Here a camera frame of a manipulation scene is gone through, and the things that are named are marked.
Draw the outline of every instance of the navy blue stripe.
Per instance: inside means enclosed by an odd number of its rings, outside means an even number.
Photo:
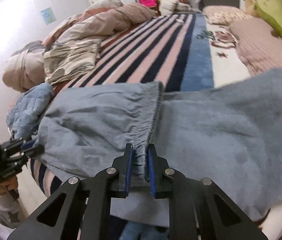
[[[172,23],[170,23],[166,28],[164,28],[164,30],[161,31],[161,33],[159,34],[159,36],[163,36],[166,31],[171,28],[172,25],[175,24],[175,21],[172,21]],[[136,49],[138,49],[141,45],[144,46],[144,42],[153,34],[158,32],[157,29],[153,30],[152,32],[150,32],[147,36],[145,36],[145,38],[143,38],[141,41],[139,41],[131,50],[129,50],[122,58],[120,58],[115,64],[113,64],[112,67],[110,67],[108,69],[107,72],[105,72],[102,77],[99,78],[99,80],[97,82],[94,83],[94,85],[101,85],[110,75],[113,71],[116,70],[116,68],[124,61],[126,60],[132,52],[134,52]],[[155,46],[155,42],[158,43],[160,39],[155,39],[153,41],[153,43],[151,43],[150,47],[153,48]]]
[[[34,177],[34,161],[35,161],[35,159],[31,159],[31,161],[30,161],[30,170],[31,170],[32,178],[35,179],[35,177]]]
[[[128,35],[126,35],[126,37],[120,41],[124,42],[127,38],[131,37],[134,33],[138,32],[139,30],[143,29],[146,25],[146,29],[150,28],[152,25],[156,24],[157,22],[159,22],[159,20],[155,21],[155,19],[157,18],[153,18],[150,21],[146,21],[145,23],[142,23],[140,25],[140,27],[135,28],[134,30],[132,30]],[[111,49],[109,49],[107,52],[105,52],[104,54],[101,55],[100,59],[102,59],[105,55],[107,55],[110,51],[112,51],[116,46],[113,46]]]
[[[46,170],[47,170],[47,167],[44,164],[41,164],[40,169],[39,169],[38,181],[39,181],[40,189],[42,190],[44,194],[45,192],[44,192],[44,187],[43,187],[43,178],[44,178],[44,174]]]
[[[163,17],[162,19],[160,19],[157,22],[161,22],[161,24],[158,26],[158,28],[163,25],[165,22],[167,22],[169,20],[169,17]],[[151,35],[153,32],[157,31],[157,29],[151,31],[151,33],[149,33],[149,35]],[[97,75],[99,73],[99,71],[101,71],[114,57],[116,57],[119,53],[121,53],[127,46],[129,45],[129,43],[125,44],[118,52],[114,53],[109,59],[107,59],[103,64],[101,64],[89,77],[87,77],[87,79],[80,85],[80,87],[85,87],[86,84],[88,84],[88,82],[94,78],[95,75]],[[127,58],[131,51],[133,51],[135,49],[135,47],[133,49],[131,49],[128,53],[125,54],[124,59]]]
[[[61,184],[62,184],[62,181],[57,176],[54,176],[51,182],[51,187],[50,187],[51,195],[61,186]]]
[[[141,64],[141,62],[144,60],[144,58],[151,52],[151,50],[160,42],[160,40],[162,39],[162,37],[167,33],[167,31],[172,28],[172,26],[175,24],[175,22],[173,22],[171,25],[169,25],[169,27],[167,27],[165,30],[162,31],[162,33],[160,33],[160,35],[158,37],[155,38],[155,40],[153,41],[153,43],[144,51],[140,54],[139,57],[137,57],[137,59],[131,64],[131,66],[121,75],[121,77],[116,81],[116,83],[124,83],[128,80],[128,78],[133,74],[133,72],[138,68],[138,66]],[[153,81],[154,78],[156,77],[159,69],[161,68],[165,58],[167,57],[167,55],[170,52],[170,49],[173,45],[173,43],[176,40],[176,37],[178,35],[178,33],[180,32],[182,26],[178,26],[174,32],[172,33],[172,35],[170,36],[170,39],[168,40],[168,42],[166,43],[166,45],[163,47],[162,51],[160,52],[160,54],[158,55],[158,57],[155,59],[155,61],[152,63],[150,69],[152,69],[153,71],[151,71],[152,73],[154,73],[154,75],[148,75],[148,79],[147,81],[143,82],[141,81],[141,83],[146,83],[146,82],[150,82]]]
[[[74,80],[74,81],[70,84],[70,86],[68,86],[68,88],[73,87],[73,86],[76,84],[76,82],[78,82],[78,81],[80,80],[80,78],[82,78],[84,75],[85,75],[85,74],[79,76],[76,80]]]
[[[189,15],[185,16],[184,22],[187,21]],[[164,46],[163,50],[159,54],[159,56],[155,59],[155,61],[152,63],[151,67],[147,71],[147,73],[144,75],[143,79],[141,80],[141,83],[147,83],[151,82],[155,79],[157,76],[159,70],[161,69],[167,55],[170,53],[170,50],[176,41],[177,35],[179,34],[182,26],[177,28],[174,33],[172,34],[170,40],[167,42],[167,44]]]
[[[185,39],[181,47],[181,51],[179,53],[176,64],[174,65],[169,81],[165,88],[166,92],[180,91],[180,87],[186,67],[186,62],[188,61],[188,55],[190,51],[190,44],[192,42],[192,33],[194,30],[195,21],[196,21],[196,14],[193,14],[193,19],[190,23],[188,31],[186,32]]]

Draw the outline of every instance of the gray-blue fabric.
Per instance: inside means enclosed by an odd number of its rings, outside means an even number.
[[[148,186],[152,142],[171,168],[211,178],[252,220],[282,201],[282,69],[217,90],[162,91],[152,82],[61,92],[39,126],[40,159],[62,181],[84,178],[132,143],[133,185]],[[112,203],[112,215],[169,226],[168,201],[153,200],[148,187]]]

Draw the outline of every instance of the human hand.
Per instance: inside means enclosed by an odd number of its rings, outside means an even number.
[[[8,190],[17,190],[18,179],[17,176],[13,176],[7,181],[0,183],[0,195],[4,195]]]

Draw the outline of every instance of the metal bolt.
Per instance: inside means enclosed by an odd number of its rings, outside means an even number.
[[[173,175],[173,174],[174,174],[174,169],[168,168],[168,169],[166,169],[164,172],[165,172],[165,174],[167,174],[167,175]]]
[[[76,184],[79,181],[79,179],[77,177],[72,177],[68,180],[68,182],[70,184]]]
[[[201,181],[204,185],[207,185],[207,186],[212,184],[212,180],[209,178],[203,178]]]
[[[106,170],[107,174],[115,174],[117,172],[117,170],[113,167],[110,167]]]

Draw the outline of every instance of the striped rug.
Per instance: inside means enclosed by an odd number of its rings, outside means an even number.
[[[112,42],[101,52],[100,60],[92,72],[63,84],[62,89],[159,80],[165,85],[166,92],[180,91],[188,57],[193,50],[191,44],[199,41],[193,33],[200,33],[203,29],[205,20],[201,14],[156,17]],[[208,52],[205,60],[208,62],[206,66],[210,82],[202,87],[200,81],[196,81],[197,89],[193,90],[211,88],[213,76],[209,42],[206,40],[197,45],[205,47],[204,50]],[[200,52],[196,54],[197,57],[202,56]]]

